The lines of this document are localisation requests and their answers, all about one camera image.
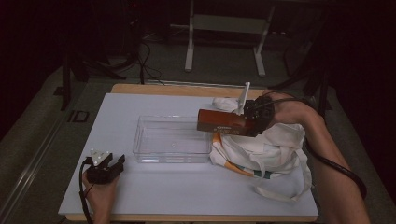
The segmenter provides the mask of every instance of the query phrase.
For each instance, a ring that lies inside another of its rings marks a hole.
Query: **hand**
[[[271,90],[264,90],[262,95],[267,94],[272,100],[292,98],[291,95]],[[272,127],[276,123],[294,124],[300,123],[303,126],[307,123],[309,117],[318,116],[318,113],[312,107],[299,101],[287,101],[274,104],[275,114],[273,120],[268,125]]]
[[[82,175],[82,183],[85,186],[85,194],[93,210],[95,224],[110,223],[110,214],[116,198],[117,176],[111,183],[105,185],[91,184],[87,179],[87,173]]]

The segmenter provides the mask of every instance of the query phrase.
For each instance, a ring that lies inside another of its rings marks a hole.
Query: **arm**
[[[117,176],[110,184],[92,186],[87,179],[87,174],[83,174],[82,182],[87,191],[86,198],[93,210],[92,219],[94,224],[110,223],[110,215],[116,197],[119,178],[120,176]]]
[[[288,98],[287,94],[270,93],[273,100]],[[301,102],[275,104],[275,115],[270,125],[300,123],[306,138],[320,156],[350,169],[330,136],[324,119],[311,107]],[[314,159],[318,196],[329,223],[370,223],[358,186],[349,177]]]

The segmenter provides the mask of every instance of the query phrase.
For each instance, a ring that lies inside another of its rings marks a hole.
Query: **gray carpet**
[[[162,73],[161,80],[227,85],[243,85],[250,81],[252,86],[265,87],[288,78],[282,61],[285,45],[277,46],[282,41],[287,43],[282,38],[284,37],[271,35],[266,42],[263,59],[267,77],[257,76],[251,48],[213,47],[204,42],[202,45],[196,43],[191,73],[184,72],[187,50],[185,42],[180,44],[175,41],[167,45],[150,42],[151,53],[147,65]],[[142,47],[143,58],[147,50]],[[148,70],[153,76],[159,75],[155,70]],[[138,66],[134,66],[120,74],[128,77],[124,82],[137,83],[138,71]],[[62,220],[63,217],[57,213],[70,177],[77,166],[103,97],[117,82],[99,74],[93,75],[86,84],[73,81],[74,101],[66,111],[61,112],[62,98],[52,95],[56,87],[61,85],[61,69],[49,77],[40,93],[0,144],[0,202],[3,206],[23,169],[37,150],[43,147],[43,142],[47,143],[41,166],[38,167],[30,188],[16,204],[8,223],[58,223]],[[291,86],[289,90],[298,91],[303,85],[302,81]],[[395,205],[338,104],[333,89],[329,92],[329,104],[332,108],[327,111],[326,116],[329,130],[352,169],[367,185],[366,204],[372,222],[396,223]],[[73,110],[89,112],[87,122],[68,121]],[[59,128],[56,129],[54,137],[46,139],[48,133],[53,132],[52,127],[57,127],[57,124]]]

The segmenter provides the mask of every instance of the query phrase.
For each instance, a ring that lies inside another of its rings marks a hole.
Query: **dark background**
[[[144,1],[145,23],[164,35],[167,24],[188,24],[189,1]],[[120,8],[127,1],[95,1],[102,17],[92,20],[90,1],[0,1],[0,137],[2,138],[35,96],[46,78],[62,65],[64,44],[70,39],[90,43],[85,50],[98,58],[114,53],[116,35],[125,32]],[[234,16],[257,15],[262,1],[196,1],[196,9]],[[296,6],[276,10],[271,31],[288,32]],[[375,169],[396,201],[394,1],[359,1],[348,11],[334,10],[317,40],[318,57],[332,61],[331,86],[352,121]],[[114,27],[99,34],[97,22]]]

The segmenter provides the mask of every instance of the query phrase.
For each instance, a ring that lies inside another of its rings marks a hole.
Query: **transparent tray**
[[[208,162],[212,134],[196,126],[196,117],[140,116],[134,139],[137,161]]]

